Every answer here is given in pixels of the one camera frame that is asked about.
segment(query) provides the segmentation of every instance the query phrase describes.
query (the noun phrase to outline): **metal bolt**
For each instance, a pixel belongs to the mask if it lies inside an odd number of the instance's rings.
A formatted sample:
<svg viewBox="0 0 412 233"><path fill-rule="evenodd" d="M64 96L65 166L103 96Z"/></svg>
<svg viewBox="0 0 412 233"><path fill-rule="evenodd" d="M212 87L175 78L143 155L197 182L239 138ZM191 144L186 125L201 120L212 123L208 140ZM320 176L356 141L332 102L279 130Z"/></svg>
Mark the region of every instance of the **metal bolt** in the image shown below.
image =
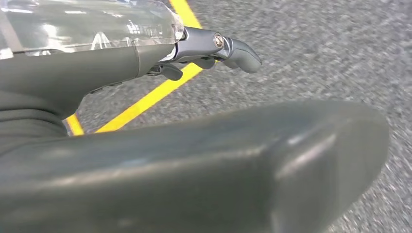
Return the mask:
<svg viewBox="0 0 412 233"><path fill-rule="evenodd" d="M213 42L215 42L216 47L218 48L223 47L223 44L224 44L223 36L220 34L215 34L215 37L213 38Z"/></svg>

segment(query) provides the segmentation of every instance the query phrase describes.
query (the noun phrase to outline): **yellow line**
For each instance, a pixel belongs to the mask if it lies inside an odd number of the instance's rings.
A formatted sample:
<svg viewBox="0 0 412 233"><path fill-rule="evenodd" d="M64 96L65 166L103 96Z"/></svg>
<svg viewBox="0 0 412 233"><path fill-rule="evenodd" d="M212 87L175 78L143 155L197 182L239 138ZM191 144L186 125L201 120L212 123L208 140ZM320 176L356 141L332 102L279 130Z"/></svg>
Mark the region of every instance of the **yellow line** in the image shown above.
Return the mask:
<svg viewBox="0 0 412 233"><path fill-rule="evenodd" d="M186 0L170 0L176 13L182 18L185 26L202 28L196 16L190 9ZM167 80L160 86L155 88L152 92L147 94L141 100L130 106L124 112L119 114L113 120L105 124L96 133L115 131L125 126L131 120L135 119L137 116L142 114L144 111L148 110L150 107L155 105L157 102L165 98L168 94L179 88L181 85L192 79L194 76L199 74L202 69L197 65L191 63L182 69L183 76L178 81Z"/></svg>
<svg viewBox="0 0 412 233"><path fill-rule="evenodd" d="M80 122L76 117L76 114L73 114L67 118L67 124L69 125L73 135L78 136L85 134L85 132L83 132L82 125L80 125Z"/></svg>
<svg viewBox="0 0 412 233"><path fill-rule="evenodd" d="M202 28L186 0L169 0L176 13L182 18L185 26Z"/></svg>

